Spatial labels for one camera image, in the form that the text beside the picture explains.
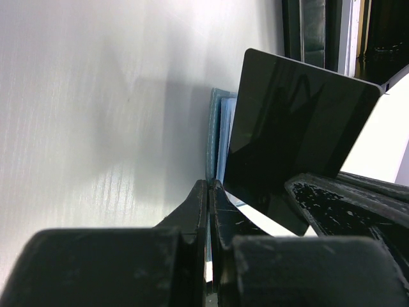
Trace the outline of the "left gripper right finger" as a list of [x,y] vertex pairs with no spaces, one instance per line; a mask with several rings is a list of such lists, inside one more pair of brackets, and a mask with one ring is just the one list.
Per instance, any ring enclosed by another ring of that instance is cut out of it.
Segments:
[[214,181],[220,306],[407,306],[408,255],[371,237],[273,237]]

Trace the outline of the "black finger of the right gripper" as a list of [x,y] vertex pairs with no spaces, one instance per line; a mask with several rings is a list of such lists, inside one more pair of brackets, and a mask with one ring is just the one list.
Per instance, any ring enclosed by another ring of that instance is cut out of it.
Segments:
[[371,237],[399,256],[408,255],[408,202],[309,173],[284,186],[318,235]]
[[384,182],[381,180],[363,177],[351,173],[340,172],[337,175],[339,181],[351,184],[374,193],[382,194],[389,198],[408,202],[409,188],[395,183]]

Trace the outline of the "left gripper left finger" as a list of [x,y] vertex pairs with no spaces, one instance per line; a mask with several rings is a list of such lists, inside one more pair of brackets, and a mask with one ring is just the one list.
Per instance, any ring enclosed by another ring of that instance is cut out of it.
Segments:
[[203,306],[208,185],[152,228],[62,228],[22,250],[2,306]]

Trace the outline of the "black card tray box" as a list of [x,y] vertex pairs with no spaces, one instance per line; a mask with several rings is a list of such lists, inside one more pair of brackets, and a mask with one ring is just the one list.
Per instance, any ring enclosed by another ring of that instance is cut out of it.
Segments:
[[408,75],[408,1],[283,1],[287,58],[380,85]]

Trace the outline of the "blue leather card holder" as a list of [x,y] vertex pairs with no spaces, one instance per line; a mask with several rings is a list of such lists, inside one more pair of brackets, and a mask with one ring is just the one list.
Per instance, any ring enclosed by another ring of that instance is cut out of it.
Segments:
[[213,287],[220,283],[222,272],[222,248],[217,229],[217,216],[215,215],[214,181],[217,174],[221,102],[224,98],[236,98],[236,93],[213,88],[210,97],[210,113],[208,124],[208,141],[206,147],[205,177],[208,183],[208,254],[212,258]]

